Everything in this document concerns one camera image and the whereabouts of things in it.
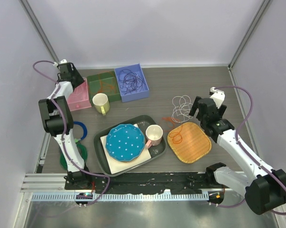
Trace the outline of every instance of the orange plate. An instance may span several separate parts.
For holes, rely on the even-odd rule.
[[[195,123],[184,123],[173,129],[169,132],[167,141],[177,158],[188,164],[199,160],[211,150],[209,138]]]

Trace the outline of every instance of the polka dot plate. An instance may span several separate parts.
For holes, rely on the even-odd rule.
[[[106,137],[108,154],[120,162],[129,162],[139,157],[144,147],[144,134],[132,124],[120,124],[112,128]]]

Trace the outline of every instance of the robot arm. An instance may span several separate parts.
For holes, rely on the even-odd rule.
[[[79,154],[75,144],[73,136],[74,122],[67,104],[67,99],[70,94],[74,91],[75,88],[84,82],[84,79],[78,73],[73,63],[62,60],[59,62],[57,67],[60,70],[60,73],[58,74],[60,75],[57,81],[58,83],[55,85],[53,93],[47,99],[40,100],[38,102],[38,106],[41,113],[44,130],[54,137],[54,139],[59,144],[62,153],[64,154],[68,168],[68,173],[65,177],[67,183],[71,183],[73,185],[77,184],[79,187],[85,187],[86,183],[90,184],[91,177],[76,168],[69,159],[71,158],[72,161],[75,162],[81,169],[88,171],[88,168],[86,167],[85,162]],[[52,103],[51,98],[53,98],[62,109],[66,120],[67,131],[63,138],[62,134],[64,131],[64,122],[61,115],[59,113],[55,113],[56,107]],[[65,147],[68,155],[63,149],[63,141],[65,142]]]
[[[224,148],[243,169],[245,176],[232,171],[223,163],[217,163],[206,169],[207,180],[228,186],[245,200],[250,209],[256,214],[263,214],[286,203],[286,192],[260,166],[271,171],[285,186],[286,173],[283,170],[274,170],[260,159],[245,142],[239,137],[236,141],[234,126],[223,114],[226,106],[223,105],[225,94],[214,87],[210,89],[210,98],[196,97],[190,115],[198,109],[197,119],[201,121],[204,132],[216,143]],[[247,150],[243,151],[238,143]]]

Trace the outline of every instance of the white string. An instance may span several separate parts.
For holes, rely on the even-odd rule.
[[[172,120],[176,123],[183,123],[192,118],[189,115],[190,109],[192,107],[191,99],[189,96],[175,96],[172,98],[172,104],[174,105],[174,109],[172,111]]]

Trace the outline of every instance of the blue box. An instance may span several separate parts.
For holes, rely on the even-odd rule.
[[[122,102],[134,101],[149,97],[149,88],[140,64],[116,68],[114,69],[114,72],[119,84]],[[125,76],[127,75],[127,72],[135,73],[142,79],[142,86],[140,86],[137,91],[125,92],[123,88],[121,89],[121,87],[124,86],[121,80],[124,80]]]

